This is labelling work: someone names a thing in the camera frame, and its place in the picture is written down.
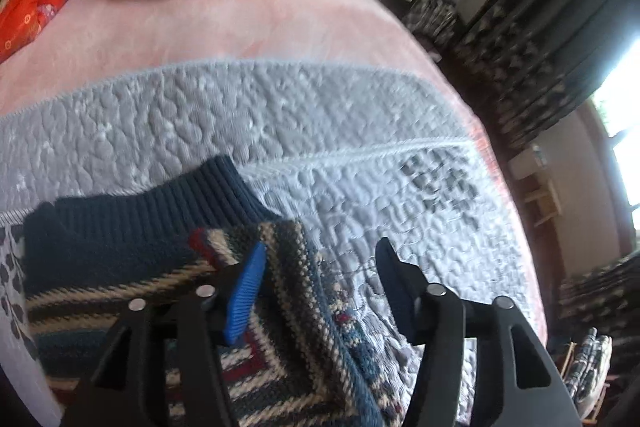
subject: blue gripper pad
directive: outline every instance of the blue gripper pad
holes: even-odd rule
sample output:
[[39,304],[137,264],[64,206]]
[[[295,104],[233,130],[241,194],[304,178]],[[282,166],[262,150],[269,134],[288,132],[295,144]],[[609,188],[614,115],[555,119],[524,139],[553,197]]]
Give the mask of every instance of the blue gripper pad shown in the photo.
[[246,329],[249,313],[258,295],[266,264],[267,249],[264,243],[256,243],[252,253],[244,261],[244,269],[238,277],[236,287],[226,306],[226,324],[223,334],[229,346],[235,344],[238,337]]

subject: wooden furniture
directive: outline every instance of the wooden furniture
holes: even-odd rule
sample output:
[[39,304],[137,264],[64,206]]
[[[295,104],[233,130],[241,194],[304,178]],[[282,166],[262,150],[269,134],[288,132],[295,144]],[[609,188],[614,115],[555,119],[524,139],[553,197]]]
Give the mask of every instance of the wooden furniture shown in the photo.
[[575,347],[578,344],[576,344],[575,342],[572,342],[571,344],[569,344],[569,348],[566,350],[566,354],[564,356],[564,359],[562,360],[562,364],[559,368],[559,373],[560,373],[560,377],[564,380],[564,377],[566,376],[566,372],[569,370],[569,366],[571,365],[571,362],[574,359],[574,353],[575,353]]
[[524,195],[525,203],[532,203],[535,201],[540,209],[540,217],[535,223],[534,227],[539,227],[543,223],[546,223],[549,219],[562,215],[562,207],[560,205],[560,198],[558,198],[558,192],[554,187],[551,180],[546,179],[540,182],[541,188],[527,192]]
[[591,411],[591,414],[585,418],[584,420],[582,420],[582,425],[597,425],[598,424],[598,415],[600,414],[600,409],[602,409],[602,404],[604,403],[604,398],[607,394],[607,389],[609,388],[609,384],[606,383],[604,385],[604,387],[602,388],[602,391],[600,392],[600,397],[598,399],[598,401],[596,402],[595,407],[593,408],[593,411]]

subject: floor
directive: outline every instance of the floor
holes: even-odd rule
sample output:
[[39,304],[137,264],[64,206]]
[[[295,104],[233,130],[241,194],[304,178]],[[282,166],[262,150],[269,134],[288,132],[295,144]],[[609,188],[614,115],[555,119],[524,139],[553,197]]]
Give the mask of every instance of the floor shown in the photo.
[[511,191],[511,196],[516,204],[529,241],[538,275],[540,294],[545,307],[546,320],[549,330],[553,330],[556,320],[558,288],[565,273],[553,220],[534,227],[534,223],[541,217],[539,210],[533,203],[524,203],[524,195],[527,192],[540,188],[538,182],[532,176],[523,180],[516,180],[511,175],[508,161],[513,157],[514,153],[508,149],[506,140],[498,130],[497,122],[488,101],[490,93],[483,89],[482,78],[467,71],[452,52],[442,53],[442,60],[438,63],[438,67],[447,77],[449,83],[460,93],[465,103],[481,120],[491,140],[498,164]]

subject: wooden frame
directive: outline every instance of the wooden frame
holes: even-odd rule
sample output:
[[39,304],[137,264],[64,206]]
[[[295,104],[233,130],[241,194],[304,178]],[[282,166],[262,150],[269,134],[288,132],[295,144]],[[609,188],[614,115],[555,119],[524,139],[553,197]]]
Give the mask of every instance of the wooden frame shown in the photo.
[[577,345],[578,344],[576,344],[575,342],[572,342],[571,344],[569,344],[569,348],[566,350],[566,355],[564,356],[564,360],[562,361],[562,367],[559,370],[560,378],[562,378],[563,380],[566,376],[566,372],[569,369],[569,366],[574,361],[574,352]]
[[593,102],[587,100],[578,109],[578,117],[582,120],[593,148],[600,160],[602,171],[613,204],[614,219],[620,241],[620,256],[628,255],[636,249],[636,227],[634,226],[631,206],[626,197],[626,188],[620,173],[618,161],[613,154],[609,134],[600,119]]
[[600,409],[602,409],[602,404],[604,403],[604,398],[607,394],[607,389],[609,388],[609,384],[606,383],[603,388],[602,391],[600,391],[600,397],[598,398],[598,401],[596,402],[596,405],[593,407],[593,410],[591,411],[591,414],[585,418],[584,420],[582,420],[582,425],[597,425],[598,424],[598,415],[600,414]]

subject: bed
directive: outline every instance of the bed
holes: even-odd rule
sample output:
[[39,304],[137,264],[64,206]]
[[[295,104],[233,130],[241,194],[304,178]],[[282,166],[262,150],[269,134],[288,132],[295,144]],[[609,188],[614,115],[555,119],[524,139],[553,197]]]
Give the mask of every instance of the bed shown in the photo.
[[[375,274],[383,235],[462,298],[510,295],[546,342],[486,134],[376,0],[69,0],[0,64],[0,142],[4,265],[39,202],[139,192],[226,153],[263,203],[303,221],[405,407],[421,352],[396,331]],[[0,292],[24,305],[12,284]],[[12,316],[0,313],[0,365],[36,420],[57,425]],[[473,379],[470,343],[463,421]]]

